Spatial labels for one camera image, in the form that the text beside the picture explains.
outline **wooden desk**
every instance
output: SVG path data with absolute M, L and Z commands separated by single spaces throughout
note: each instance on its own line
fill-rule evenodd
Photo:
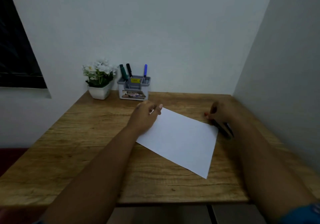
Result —
M 150 92 L 150 100 L 187 117 L 203 116 L 214 98 L 229 95 Z M 86 92 L 1 178 L 0 206 L 46 206 L 126 125 L 138 101 L 120 100 L 116 91 L 106 100 Z M 243 116 L 277 148 L 287 164 L 320 198 L 320 178 L 288 151 L 247 109 L 233 99 Z M 208 175 L 191 171 L 135 144 L 118 204 L 168 202 L 248 202 L 234 141 L 218 135 Z

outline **white paper sheet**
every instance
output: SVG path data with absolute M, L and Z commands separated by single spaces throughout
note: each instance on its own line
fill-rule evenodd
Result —
M 218 129 L 162 108 L 154 125 L 137 142 L 207 178 Z

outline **hand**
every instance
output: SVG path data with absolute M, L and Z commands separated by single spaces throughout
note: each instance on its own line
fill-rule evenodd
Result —
M 133 129 L 138 135 L 142 135 L 151 128 L 158 115 L 161 114 L 161 109 L 162 104 L 157 106 L 148 100 L 139 103 L 131 114 L 127 127 Z
M 209 120 L 216 120 L 218 123 L 231 123 L 234 119 L 240 118 L 237 109 L 228 100 L 215 101 L 210 109 L 210 114 L 206 116 Z

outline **gray pen holder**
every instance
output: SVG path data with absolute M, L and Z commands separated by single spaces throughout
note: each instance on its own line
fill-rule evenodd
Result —
M 144 79 L 143 76 L 132 76 L 128 80 L 129 84 L 123 78 L 117 81 L 119 98 L 138 101 L 148 100 L 151 78 L 147 76 Z

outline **flower pot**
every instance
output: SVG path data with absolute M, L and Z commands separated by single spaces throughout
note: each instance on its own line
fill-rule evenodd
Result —
M 114 84 L 114 80 L 110 81 L 110 83 L 107 84 L 105 87 L 97 88 L 97 87 L 88 86 L 88 89 L 89 89 L 90 95 L 94 99 L 105 100 L 109 96 L 113 84 Z

